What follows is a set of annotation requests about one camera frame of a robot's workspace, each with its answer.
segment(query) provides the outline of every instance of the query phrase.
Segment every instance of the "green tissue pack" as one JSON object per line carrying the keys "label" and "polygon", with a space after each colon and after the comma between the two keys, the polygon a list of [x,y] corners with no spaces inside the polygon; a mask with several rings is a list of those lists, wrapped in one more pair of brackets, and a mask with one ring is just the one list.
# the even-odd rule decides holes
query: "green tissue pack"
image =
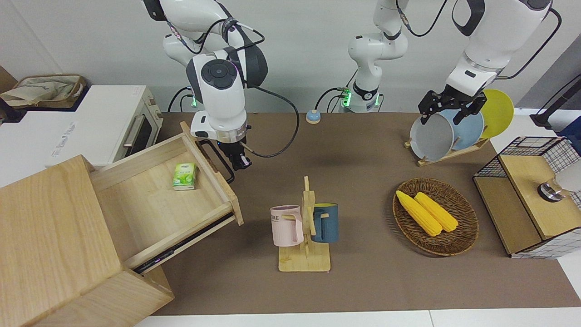
{"label": "green tissue pack", "polygon": [[196,183],[198,167],[195,163],[179,163],[175,166],[174,181],[172,186],[176,191],[193,190]]}

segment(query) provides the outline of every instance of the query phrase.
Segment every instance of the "yellow corn cob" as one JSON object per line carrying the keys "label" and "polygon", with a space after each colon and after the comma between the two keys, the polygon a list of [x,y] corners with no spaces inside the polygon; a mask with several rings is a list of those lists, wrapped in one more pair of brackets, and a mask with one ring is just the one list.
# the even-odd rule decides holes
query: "yellow corn cob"
{"label": "yellow corn cob", "polygon": [[432,200],[426,194],[419,192],[415,195],[414,199],[418,201],[418,203],[421,204],[430,214],[432,214],[445,231],[451,232],[458,227],[458,221],[456,218],[452,217],[446,209],[442,208],[441,205]]}
{"label": "yellow corn cob", "polygon": [[396,195],[404,209],[428,235],[436,236],[442,232],[440,223],[416,200],[402,191],[396,191]]}

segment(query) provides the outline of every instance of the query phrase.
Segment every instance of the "plate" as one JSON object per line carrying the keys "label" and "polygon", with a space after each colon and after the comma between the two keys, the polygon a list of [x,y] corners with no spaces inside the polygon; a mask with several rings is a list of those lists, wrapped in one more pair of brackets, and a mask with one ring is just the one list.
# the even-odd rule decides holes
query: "plate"
{"label": "plate", "polygon": [[440,114],[430,117],[425,125],[416,119],[411,126],[411,149],[420,159],[437,161],[442,159],[454,143],[454,129],[450,122]]}
{"label": "plate", "polygon": [[480,110],[486,130],[482,138],[491,138],[504,132],[514,117],[514,105],[506,93],[499,90],[484,90],[486,103]]}
{"label": "plate", "polygon": [[394,194],[393,216],[401,232],[413,244],[424,251],[445,257],[464,253],[474,245],[479,229],[476,213],[468,200],[454,187],[437,179],[415,178],[404,182],[397,189],[411,197],[420,191],[424,192],[458,220],[456,230],[450,233],[442,231],[435,237],[429,236]]}
{"label": "plate", "polygon": [[454,129],[454,137],[460,138],[453,146],[452,150],[462,150],[473,146],[482,135],[484,130],[484,117],[482,113],[479,112],[476,115],[469,115],[464,117],[464,119],[458,125],[454,125],[454,117],[460,110],[444,110],[439,112],[440,115],[444,116],[452,125]]}

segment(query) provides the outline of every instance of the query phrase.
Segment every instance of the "green indicator light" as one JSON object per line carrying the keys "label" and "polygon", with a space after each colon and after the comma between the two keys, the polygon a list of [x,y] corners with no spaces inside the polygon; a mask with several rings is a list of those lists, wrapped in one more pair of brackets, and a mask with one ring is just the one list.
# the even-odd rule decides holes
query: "green indicator light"
{"label": "green indicator light", "polygon": [[351,104],[351,91],[345,90],[345,95],[343,96],[343,107],[348,108]]}

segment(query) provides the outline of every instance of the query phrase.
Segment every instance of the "pink mug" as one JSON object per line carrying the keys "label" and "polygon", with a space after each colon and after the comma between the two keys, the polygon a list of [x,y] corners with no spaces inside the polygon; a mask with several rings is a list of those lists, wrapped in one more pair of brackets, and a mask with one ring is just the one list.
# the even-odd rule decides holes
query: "pink mug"
{"label": "pink mug", "polygon": [[303,218],[300,206],[280,205],[270,208],[272,239],[279,247],[295,246],[303,242]]}

